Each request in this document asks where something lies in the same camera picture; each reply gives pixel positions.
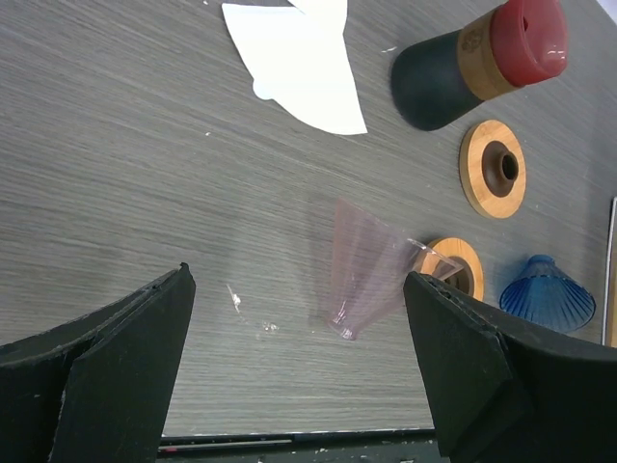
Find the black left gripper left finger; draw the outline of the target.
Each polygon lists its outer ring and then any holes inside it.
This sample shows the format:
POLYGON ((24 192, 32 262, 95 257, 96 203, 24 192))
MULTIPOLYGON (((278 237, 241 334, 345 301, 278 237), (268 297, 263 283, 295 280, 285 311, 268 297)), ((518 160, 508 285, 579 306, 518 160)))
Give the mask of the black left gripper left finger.
POLYGON ((152 462, 196 294, 186 263, 1 347, 4 462, 152 462))

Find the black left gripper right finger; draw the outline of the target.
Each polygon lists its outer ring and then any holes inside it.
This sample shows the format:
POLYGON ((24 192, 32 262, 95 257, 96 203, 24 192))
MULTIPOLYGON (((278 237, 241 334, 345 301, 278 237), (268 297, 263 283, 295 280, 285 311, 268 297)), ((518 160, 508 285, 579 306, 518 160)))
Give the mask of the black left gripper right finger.
POLYGON ((403 287, 440 454, 453 462, 612 462, 616 351, 427 275, 403 287))

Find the blue glass dripper cone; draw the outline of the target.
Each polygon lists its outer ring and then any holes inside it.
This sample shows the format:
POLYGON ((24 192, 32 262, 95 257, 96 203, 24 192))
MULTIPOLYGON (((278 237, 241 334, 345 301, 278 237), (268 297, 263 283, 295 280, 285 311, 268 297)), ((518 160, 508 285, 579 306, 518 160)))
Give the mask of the blue glass dripper cone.
POLYGON ((567 334, 585 326, 597 305, 592 294, 560 270, 552 257, 535 255, 502 291, 499 307, 526 321, 567 334))

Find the bamboo dripper ring holder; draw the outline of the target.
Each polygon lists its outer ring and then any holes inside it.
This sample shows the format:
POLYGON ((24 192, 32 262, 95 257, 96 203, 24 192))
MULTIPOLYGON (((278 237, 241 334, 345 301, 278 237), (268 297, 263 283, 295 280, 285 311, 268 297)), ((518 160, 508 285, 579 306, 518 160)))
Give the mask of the bamboo dripper ring holder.
POLYGON ((477 253, 462 238, 445 237, 430 242, 418 272, 445 281, 476 300, 484 299, 483 266, 477 253))

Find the white paper coffee filter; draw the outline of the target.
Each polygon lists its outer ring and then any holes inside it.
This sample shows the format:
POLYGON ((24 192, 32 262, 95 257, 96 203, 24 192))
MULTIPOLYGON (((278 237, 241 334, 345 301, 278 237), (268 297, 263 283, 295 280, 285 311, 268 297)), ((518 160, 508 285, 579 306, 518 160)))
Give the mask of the white paper coffee filter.
POLYGON ((305 14, 292 4, 224 3, 222 11, 257 97, 328 133, 367 132, 343 37, 347 15, 305 14))

